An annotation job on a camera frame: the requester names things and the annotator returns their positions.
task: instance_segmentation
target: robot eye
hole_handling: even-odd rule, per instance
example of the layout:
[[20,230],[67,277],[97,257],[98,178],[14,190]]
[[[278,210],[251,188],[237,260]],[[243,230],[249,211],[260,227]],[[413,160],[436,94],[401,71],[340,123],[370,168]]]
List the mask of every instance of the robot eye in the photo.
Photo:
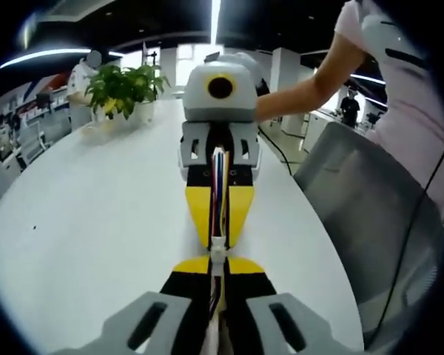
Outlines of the robot eye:
[[222,99],[228,98],[232,94],[234,87],[227,78],[213,78],[209,82],[207,89],[213,98]]

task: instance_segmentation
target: green leaves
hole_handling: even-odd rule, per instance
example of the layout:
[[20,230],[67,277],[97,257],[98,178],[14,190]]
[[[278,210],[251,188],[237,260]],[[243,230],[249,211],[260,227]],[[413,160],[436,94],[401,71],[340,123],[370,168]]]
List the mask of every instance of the green leaves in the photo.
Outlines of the green leaves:
[[[90,106],[94,112],[99,107],[105,107],[113,102],[117,113],[128,117],[135,109],[135,103],[153,102],[158,94],[164,93],[164,85],[170,87],[166,76],[157,74],[159,66],[142,65],[139,68],[124,68],[120,70],[115,65],[102,67],[97,75],[90,79],[86,95],[91,94]],[[113,111],[108,116],[113,118]]]

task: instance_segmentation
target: pink shirt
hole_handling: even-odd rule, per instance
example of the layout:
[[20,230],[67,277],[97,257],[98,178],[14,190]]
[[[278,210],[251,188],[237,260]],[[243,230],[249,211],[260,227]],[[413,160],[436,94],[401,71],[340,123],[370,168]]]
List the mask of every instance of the pink shirt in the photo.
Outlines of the pink shirt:
[[[335,32],[368,53],[357,6],[353,0],[344,4]],[[363,6],[379,11],[371,1],[364,1]],[[378,61],[386,82],[388,112],[367,138],[381,145],[425,187],[444,151],[444,109],[429,78],[407,72],[395,61]],[[444,161],[427,192],[444,217]]]

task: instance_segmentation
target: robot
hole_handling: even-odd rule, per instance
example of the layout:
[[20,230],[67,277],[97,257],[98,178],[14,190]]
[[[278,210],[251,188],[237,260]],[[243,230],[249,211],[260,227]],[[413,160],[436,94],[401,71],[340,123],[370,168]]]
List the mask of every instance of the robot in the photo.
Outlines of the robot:
[[286,343],[298,354],[352,354],[332,339],[327,321],[291,294],[277,294],[257,263],[227,253],[239,240],[260,168],[259,80],[239,57],[241,64],[225,57],[196,67],[183,99],[178,163],[207,255],[174,267],[159,292],[110,317],[95,341],[55,355],[130,355],[148,339],[147,355],[218,354],[218,335],[215,347],[208,338],[219,327],[234,354],[290,354]]

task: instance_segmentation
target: potted plant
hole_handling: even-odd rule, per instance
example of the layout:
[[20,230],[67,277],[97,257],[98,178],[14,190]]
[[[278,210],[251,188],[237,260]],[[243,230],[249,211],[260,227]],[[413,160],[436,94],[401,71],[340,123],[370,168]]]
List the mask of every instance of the potted plant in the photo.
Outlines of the potted plant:
[[115,114],[125,120],[150,121],[151,103],[164,93],[164,84],[169,86],[166,76],[156,76],[159,66],[142,65],[125,68],[106,65],[90,79],[86,95],[92,94],[90,107],[94,113],[102,108],[112,120]]

